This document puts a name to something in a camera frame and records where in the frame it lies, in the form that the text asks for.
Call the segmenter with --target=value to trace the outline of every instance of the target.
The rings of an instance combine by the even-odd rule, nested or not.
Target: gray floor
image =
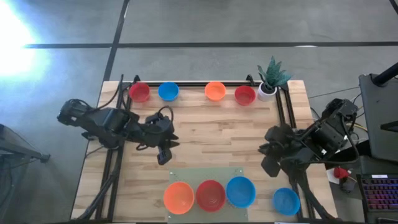
[[[30,164],[5,223],[69,219],[87,141],[56,116],[80,98],[95,105],[110,49],[24,49],[21,44],[112,43],[123,0],[0,2],[0,123],[22,134],[46,164]],[[397,41],[398,15],[388,0],[131,0],[120,43],[130,42],[360,42]],[[358,86],[358,75],[397,62],[398,47],[280,47],[226,49],[118,49],[110,80],[235,80],[257,74],[271,56],[305,80],[315,96]],[[310,99],[320,113],[333,98]],[[366,125],[362,117],[359,123]],[[366,135],[360,131],[361,138]],[[357,197],[332,186],[339,217],[361,221]]]

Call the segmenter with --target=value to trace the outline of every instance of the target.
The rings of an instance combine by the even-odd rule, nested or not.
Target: wooden tabletop
[[[104,82],[99,105],[112,97],[117,85],[117,82]],[[289,89],[297,128],[305,129],[312,124],[313,119],[304,82],[291,80]],[[249,106],[240,106],[234,99],[234,90],[235,87],[227,87],[223,100],[212,102],[206,99],[203,87],[180,87],[180,94],[175,101],[164,102],[157,94],[157,87],[151,87],[149,101],[132,104],[132,111],[141,116],[140,122],[160,107],[170,105],[174,111],[175,134],[180,138],[180,145],[172,148],[172,160],[159,166],[156,148],[136,151],[136,143],[125,144],[114,222],[166,222],[167,211],[162,198],[169,184],[170,168],[227,166],[244,167],[244,175],[256,186],[256,200],[248,208],[250,222],[296,220],[295,217],[277,213],[272,207],[272,196],[276,189],[290,187],[290,184],[282,171],[278,177],[269,177],[261,168],[263,155],[257,152],[258,147],[266,142],[264,135],[267,130],[279,124],[276,101],[263,102],[256,99]],[[109,106],[115,107],[116,100]],[[99,146],[99,142],[90,142],[88,152]],[[85,159],[71,218],[81,215],[98,193],[105,157],[106,149],[102,149]],[[336,217],[323,164],[311,165],[307,175],[317,199]],[[302,195],[303,193],[300,194],[302,209],[307,214]],[[108,211],[108,199],[109,197],[105,198],[103,216]]]

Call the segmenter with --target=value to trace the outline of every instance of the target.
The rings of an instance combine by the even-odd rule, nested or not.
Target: red object
[[[197,202],[206,212],[217,212],[225,204],[224,187],[215,180],[206,180],[197,189]]]
[[[239,86],[235,90],[235,100],[243,106],[251,104],[256,99],[256,92],[250,86]]]
[[[343,168],[336,167],[333,171],[333,175],[338,178],[338,179],[343,179],[345,177],[349,177],[349,173],[347,170],[344,170]]]
[[[145,83],[136,83],[130,87],[129,94],[133,102],[145,102],[149,99],[149,85]]]

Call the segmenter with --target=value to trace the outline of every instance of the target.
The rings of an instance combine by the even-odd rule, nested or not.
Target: potted plant
[[[262,101],[268,101],[272,96],[275,95],[277,87],[287,83],[291,75],[285,74],[286,70],[280,70],[282,62],[275,63],[275,58],[272,56],[271,62],[268,65],[267,72],[264,72],[260,65],[257,65],[259,69],[259,75],[262,83],[258,89],[257,97]]]

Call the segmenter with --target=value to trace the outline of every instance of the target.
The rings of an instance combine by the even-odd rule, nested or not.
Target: keyboard
[[[398,174],[358,175],[367,212],[398,212]]]

